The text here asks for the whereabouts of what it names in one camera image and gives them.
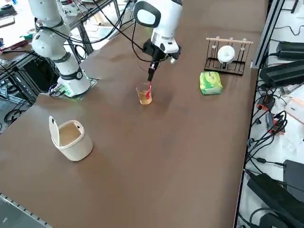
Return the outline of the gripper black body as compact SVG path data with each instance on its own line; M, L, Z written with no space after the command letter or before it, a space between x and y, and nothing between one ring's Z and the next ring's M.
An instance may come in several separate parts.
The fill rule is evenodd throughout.
M169 57L177 60L181 54L181 46L176 41L166 41L157 46L148 39L143 45L142 52L152 57L151 62L162 62Z

